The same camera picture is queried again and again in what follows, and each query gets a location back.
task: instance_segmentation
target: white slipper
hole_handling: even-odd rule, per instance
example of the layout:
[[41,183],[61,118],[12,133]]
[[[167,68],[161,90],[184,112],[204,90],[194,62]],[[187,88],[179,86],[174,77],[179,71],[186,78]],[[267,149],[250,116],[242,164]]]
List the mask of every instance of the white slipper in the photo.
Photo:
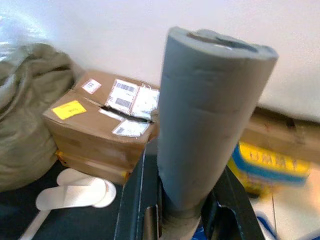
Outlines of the white slipper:
[[105,196],[106,184],[99,178],[91,179],[89,184],[47,188],[38,195],[35,205],[41,211],[94,205]]
[[[87,175],[85,173],[79,172],[72,168],[67,168],[60,172],[58,175],[56,182],[59,186],[66,186],[66,185],[78,185],[78,186],[88,186],[90,185],[90,179],[95,179],[95,177]],[[109,206],[116,198],[117,190],[115,185],[103,179],[106,186],[105,195],[102,200],[92,206],[95,208],[104,208]]]

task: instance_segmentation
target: gray blanket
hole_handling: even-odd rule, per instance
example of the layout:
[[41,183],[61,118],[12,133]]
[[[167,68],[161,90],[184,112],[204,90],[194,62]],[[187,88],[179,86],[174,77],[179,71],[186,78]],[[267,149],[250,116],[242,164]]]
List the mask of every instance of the gray blanket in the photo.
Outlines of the gray blanket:
[[25,186],[56,161],[42,113],[73,84],[71,60],[46,44],[0,61],[0,192]]

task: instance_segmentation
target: tiled floor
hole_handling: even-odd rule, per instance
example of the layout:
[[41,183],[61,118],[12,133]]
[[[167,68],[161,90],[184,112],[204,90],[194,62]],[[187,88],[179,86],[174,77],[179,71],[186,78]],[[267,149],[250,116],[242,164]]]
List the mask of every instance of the tiled floor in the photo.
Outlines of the tiled floor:
[[320,167],[314,165],[304,186],[285,186],[269,198],[252,200],[281,240],[311,240],[320,231]]

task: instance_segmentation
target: black mat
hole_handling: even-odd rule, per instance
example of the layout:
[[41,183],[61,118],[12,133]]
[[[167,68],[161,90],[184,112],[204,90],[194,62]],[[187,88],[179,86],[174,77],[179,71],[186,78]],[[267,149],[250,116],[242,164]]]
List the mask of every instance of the black mat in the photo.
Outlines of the black mat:
[[[65,169],[57,162],[38,181],[23,188],[0,193],[0,239],[17,240],[38,214],[35,202],[46,188],[56,187]],[[78,207],[52,210],[33,239],[111,240],[117,223],[122,187],[116,185],[114,202],[104,208]]]

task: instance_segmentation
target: blue and yellow packaging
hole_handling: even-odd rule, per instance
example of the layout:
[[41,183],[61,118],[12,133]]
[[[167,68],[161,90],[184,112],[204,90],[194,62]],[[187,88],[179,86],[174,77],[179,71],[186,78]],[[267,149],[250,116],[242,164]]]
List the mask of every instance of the blue and yellow packaging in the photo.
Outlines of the blue and yellow packaging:
[[310,163],[287,155],[239,142],[228,163],[245,190],[265,195],[283,184],[303,185]]

